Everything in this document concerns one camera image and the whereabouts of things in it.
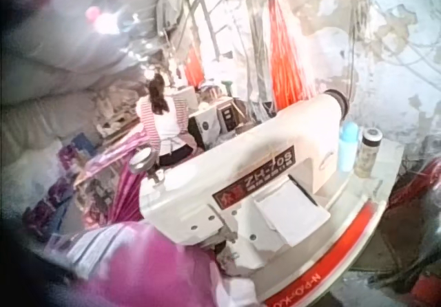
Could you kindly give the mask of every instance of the white sewing machine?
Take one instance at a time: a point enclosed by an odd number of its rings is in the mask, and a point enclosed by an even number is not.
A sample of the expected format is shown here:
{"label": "white sewing machine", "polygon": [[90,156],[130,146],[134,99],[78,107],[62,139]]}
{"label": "white sewing machine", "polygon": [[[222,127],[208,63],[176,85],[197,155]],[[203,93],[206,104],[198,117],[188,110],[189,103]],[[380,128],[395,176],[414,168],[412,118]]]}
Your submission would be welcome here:
{"label": "white sewing machine", "polygon": [[[252,278],[268,306],[306,306],[366,244],[400,164],[402,147],[385,141],[387,154],[378,161],[389,162],[377,169],[380,180],[337,173],[340,121],[347,111],[345,97],[336,91],[296,103],[165,172],[160,182],[144,179],[141,213],[177,244],[222,246],[225,271]],[[287,181],[288,173],[330,213],[294,247],[256,206]]]}

